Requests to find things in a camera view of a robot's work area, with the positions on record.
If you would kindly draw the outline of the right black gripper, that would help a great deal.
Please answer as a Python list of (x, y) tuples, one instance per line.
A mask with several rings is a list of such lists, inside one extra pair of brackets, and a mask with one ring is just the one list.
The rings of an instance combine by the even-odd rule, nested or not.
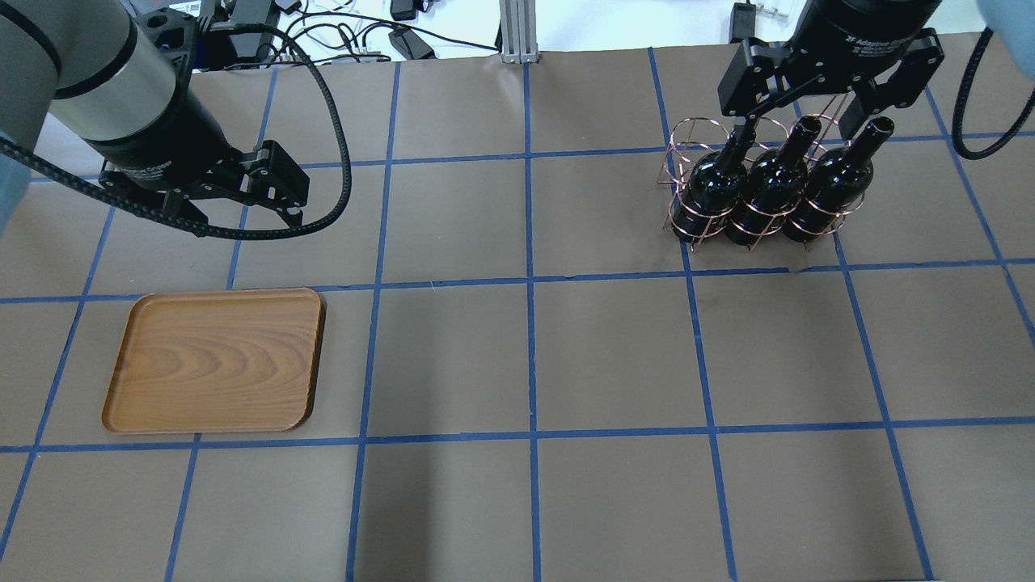
[[(718, 85), (720, 110), (740, 140), (755, 136), (773, 109), (814, 95), (827, 82), (850, 82), (855, 97), (839, 118), (851, 140), (866, 119), (917, 100), (945, 53), (934, 28), (924, 28), (940, 1), (806, 1), (788, 43), (746, 38)], [(898, 67), (887, 81), (876, 74)]]

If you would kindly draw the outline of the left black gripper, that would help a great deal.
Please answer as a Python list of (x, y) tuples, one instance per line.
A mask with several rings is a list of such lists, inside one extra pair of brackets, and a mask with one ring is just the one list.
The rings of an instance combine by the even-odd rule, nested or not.
[(197, 200), (259, 205), (288, 227), (302, 226), (310, 177), (273, 140), (245, 152), (230, 145), (221, 129), (201, 123), (174, 126), (165, 137), (101, 147), (108, 162), (99, 174), (103, 191), (166, 213), (197, 237), (206, 236), (209, 226), (207, 214), (195, 206)]

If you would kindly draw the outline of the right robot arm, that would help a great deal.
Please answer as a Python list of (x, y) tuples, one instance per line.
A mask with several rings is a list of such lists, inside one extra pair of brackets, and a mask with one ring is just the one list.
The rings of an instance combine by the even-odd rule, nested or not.
[(767, 43), (755, 26), (732, 18), (739, 40), (718, 85), (720, 110), (734, 119), (738, 143), (755, 140), (769, 111), (803, 96), (851, 95), (840, 137), (854, 137), (870, 117), (919, 99), (945, 59), (927, 21), (936, 1), (807, 1), (790, 40)]

